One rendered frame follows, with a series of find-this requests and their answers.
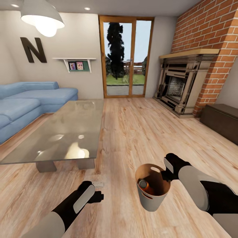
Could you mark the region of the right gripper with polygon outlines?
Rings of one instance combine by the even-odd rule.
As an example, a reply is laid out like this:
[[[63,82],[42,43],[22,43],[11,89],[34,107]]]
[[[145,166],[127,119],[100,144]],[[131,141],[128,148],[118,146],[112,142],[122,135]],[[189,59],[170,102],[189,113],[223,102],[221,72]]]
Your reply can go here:
[[[163,180],[175,180],[175,179],[178,179],[176,175],[170,174],[167,171],[167,168],[166,168],[165,171],[161,171],[161,175],[162,175]]]

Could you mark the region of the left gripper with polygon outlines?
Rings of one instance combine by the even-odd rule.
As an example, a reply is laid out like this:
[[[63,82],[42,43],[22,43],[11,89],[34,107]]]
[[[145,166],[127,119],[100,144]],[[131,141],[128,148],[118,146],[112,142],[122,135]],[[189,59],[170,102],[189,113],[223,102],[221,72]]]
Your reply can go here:
[[[104,199],[104,194],[101,194],[101,191],[95,191],[93,198],[87,203],[100,203]]]

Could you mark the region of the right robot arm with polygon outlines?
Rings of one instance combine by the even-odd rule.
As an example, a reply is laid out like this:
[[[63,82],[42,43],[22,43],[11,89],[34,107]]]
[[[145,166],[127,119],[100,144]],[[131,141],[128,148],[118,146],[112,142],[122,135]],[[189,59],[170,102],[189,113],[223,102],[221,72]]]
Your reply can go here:
[[[163,180],[179,179],[196,206],[208,212],[232,238],[238,238],[238,195],[173,153],[164,157],[164,164]]]

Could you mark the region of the can of soda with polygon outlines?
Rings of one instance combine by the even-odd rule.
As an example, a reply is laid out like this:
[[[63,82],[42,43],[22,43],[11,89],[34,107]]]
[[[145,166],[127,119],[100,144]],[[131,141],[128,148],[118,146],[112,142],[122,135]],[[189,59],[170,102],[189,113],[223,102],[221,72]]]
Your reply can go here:
[[[139,187],[146,193],[151,195],[151,191],[149,190],[149,185],[146,180],[140,180],[138,183]]]
[[[149,187],[149,190],[151,191],[151,195],[154,196],[155,193],[154,193],[154,191],[153,191],[153,188],[152,188],[152,187]]]

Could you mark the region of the trash can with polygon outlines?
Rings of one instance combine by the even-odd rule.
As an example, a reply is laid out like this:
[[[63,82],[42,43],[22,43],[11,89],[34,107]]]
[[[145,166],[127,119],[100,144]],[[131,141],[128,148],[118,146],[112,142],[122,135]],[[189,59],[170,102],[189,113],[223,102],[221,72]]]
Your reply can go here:
[[[152,170],[150,167],[155,167],[160,172]],[[171,186],[171,180],[163,180],[160,166],[152,163],[142,164],[135,171],[135,180],[137,183],[137,190],[139,195],[140,204],[144,210],[148,212],[155,212],[161,205],[162,200],[168,194]],[[154,196],[144,192],[138,185],[140,180],[146,180],[149,187],[153,188]]]

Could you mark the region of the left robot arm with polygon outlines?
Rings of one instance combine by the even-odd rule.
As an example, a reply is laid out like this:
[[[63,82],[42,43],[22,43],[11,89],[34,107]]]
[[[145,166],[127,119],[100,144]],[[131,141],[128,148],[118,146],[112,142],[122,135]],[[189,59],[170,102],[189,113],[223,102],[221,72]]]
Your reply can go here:
[[[61,238],[86,203],[100,203],[104,199],[101,191],[95,191],[95,188],[104,187],[102,181],[83,181],[77,190],[20,238]]]

